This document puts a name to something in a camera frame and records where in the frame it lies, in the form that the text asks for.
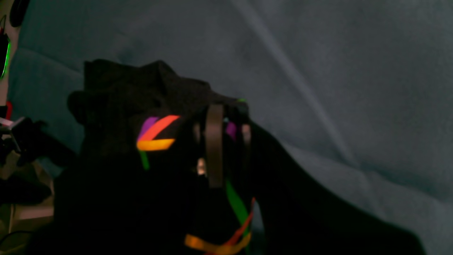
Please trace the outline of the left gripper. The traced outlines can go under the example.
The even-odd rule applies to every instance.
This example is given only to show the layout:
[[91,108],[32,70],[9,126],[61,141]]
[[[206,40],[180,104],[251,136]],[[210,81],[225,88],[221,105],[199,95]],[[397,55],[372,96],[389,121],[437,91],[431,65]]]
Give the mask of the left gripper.
[[21,117],[17,121],[1,118],[0,159],[6,163],[7,156],[15,151],[19,155],[18,166],[31,163],[39,158],[48,158],[57,166],[66,167],[75,159],[75,152],[57,139],[41,130],[42,122],[33,122]]

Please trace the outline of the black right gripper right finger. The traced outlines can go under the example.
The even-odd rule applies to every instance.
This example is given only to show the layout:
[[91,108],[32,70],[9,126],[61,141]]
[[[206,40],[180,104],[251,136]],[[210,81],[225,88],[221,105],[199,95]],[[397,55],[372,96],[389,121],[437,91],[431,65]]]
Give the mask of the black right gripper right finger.
[[245,179],[262,214],[266,255],[424,255],[415,234],[351,205],[311,177],[236,103]]

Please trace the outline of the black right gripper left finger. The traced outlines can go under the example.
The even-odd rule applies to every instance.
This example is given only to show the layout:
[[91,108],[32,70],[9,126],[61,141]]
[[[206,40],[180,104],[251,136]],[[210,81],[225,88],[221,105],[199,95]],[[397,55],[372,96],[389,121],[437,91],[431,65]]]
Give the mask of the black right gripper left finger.
[[148,118],[141,128],[143,167],[164,152],[162,187],[154,193],[155,223],[144,242],[146,255],[227,254],[227,184],[223,165],[225,106],[211,104],[194,119],[182,114]]

